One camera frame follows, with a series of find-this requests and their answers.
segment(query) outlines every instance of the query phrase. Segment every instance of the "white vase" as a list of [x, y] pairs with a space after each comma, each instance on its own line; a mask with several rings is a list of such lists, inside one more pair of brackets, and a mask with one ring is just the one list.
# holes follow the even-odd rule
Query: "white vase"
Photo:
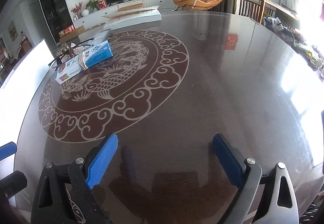
[[82, 15], [82, 17], [88, 16], [89, 10], [87, 10], [87, 9], [82, 10], [81, 15]]

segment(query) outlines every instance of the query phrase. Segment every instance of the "round dining table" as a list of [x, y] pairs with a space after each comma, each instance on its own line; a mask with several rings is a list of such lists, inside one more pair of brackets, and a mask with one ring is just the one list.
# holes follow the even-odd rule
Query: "round dining table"
[[112, 58], [61, 85], [49, 70], [39, 85], [17, 143], [18, 208], [31, 211], [46, 162], [71, 163], [115, 133], [93, 188], [112, 223], [217, 223], [237, 192], [211, 149], [221, 133], [264, 171], [285, 163], [304, 213], [324, 181], [323, 84], [291, 47], [250, 18], [191, 11], [108, 41]]

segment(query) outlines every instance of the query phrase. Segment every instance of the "framed picture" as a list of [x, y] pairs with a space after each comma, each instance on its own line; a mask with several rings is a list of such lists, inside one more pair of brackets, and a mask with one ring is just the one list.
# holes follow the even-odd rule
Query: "framed picture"
[[15, 39], [18, 37], [18, 32], [16, 30], [16, 26], [15, 26], [15, 23], [13, 20], [9, 24], [8, 32], [9, 32], [12, 42], [14, 42]]

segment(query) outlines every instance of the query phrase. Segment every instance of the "door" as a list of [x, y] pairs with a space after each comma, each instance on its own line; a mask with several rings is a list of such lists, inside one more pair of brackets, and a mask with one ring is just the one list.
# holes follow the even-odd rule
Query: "door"
[[57, 46], [45, 21], [39, 1], [29, 5], [29, 7], [40, 37], [46, 40], [51, 52], [55, 51]]

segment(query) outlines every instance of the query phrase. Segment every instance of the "white tv cabinet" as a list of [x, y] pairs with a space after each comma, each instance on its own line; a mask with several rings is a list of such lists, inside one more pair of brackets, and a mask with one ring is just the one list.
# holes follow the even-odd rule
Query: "white tv cabinet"
[[78, 27], [84, 26], [85, 29], [90, 28], [92, 26], [95, 26], [95, 25], [98, 25], [100, 23], [107, 21], [107, 19], [103, 18], [103, 16], [109, 15], [112, 13], [116, 13], [120, 8], [130, 6], [130, 5], [139, 4], [139, 3], [143, 3], [144, 8], [159, 5], [158, 10], [160, 10], [160, 11], [175, 8], [175, 4], [173, 3], [173, 0], [131, 0], [131, 1], [124, 2], [124, 3], [112, 5], [110, 7], [95, 11], [95, 12], [89, 14], [88, 16], [82, 17], [82, 18], [73, 22], [74, 27], [78, 28]]

